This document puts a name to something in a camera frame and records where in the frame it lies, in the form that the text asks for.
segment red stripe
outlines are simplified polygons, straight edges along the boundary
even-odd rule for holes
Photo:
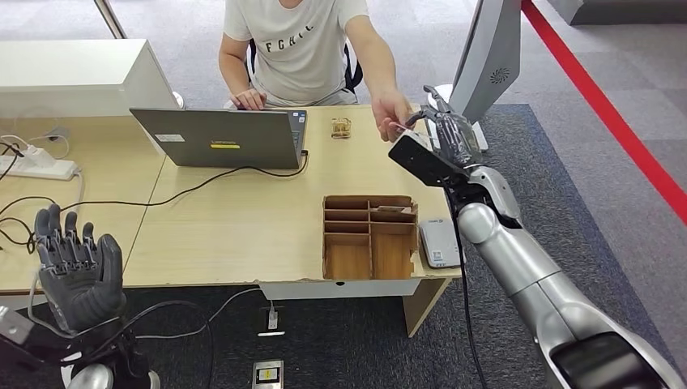
[[[587,103],[596,112],[601,121],[616,137],[618,143],[625,149],[629,157],[642,170],[649,182],[663,196],[668,205],[687,224],[687,194],[675,180],[665,171],[663,166],[646,149],[644,143],[629,128],[625,119],[618,113],[616,107],[604,95],[598,85],[589,76],[578,59],[570,52],[563,40],[556,34],[551,25],[542,16],[531,0],[523,0],[523,12],[530,20],[541,40],[551,51],[575,87],[582,93]]]

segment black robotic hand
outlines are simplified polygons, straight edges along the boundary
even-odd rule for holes
[[[105,234],[96,244],[93,224],[86,223],[81,241],[75,212],[67,214],[62,235],[57,204],[38,212],[35,231],[41,285],[62,330],[83,331],[123,311],[122,250],[114,237]]]

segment cardboard organizer box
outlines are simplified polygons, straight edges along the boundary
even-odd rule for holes
[[[328,280],[405,280],[418,247],[408,196],[324,198],[322,273]]]

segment white t-shirt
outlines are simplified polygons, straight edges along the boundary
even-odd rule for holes
[[[280,99],[311,103],[345,86],[346,23],[367,15],[365,0],[226,0],[224,33],[255,40],[254,87]]]

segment laptop lid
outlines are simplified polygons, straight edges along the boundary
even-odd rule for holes
[[[178,166],[298,169],[288,113],[131,109]]]

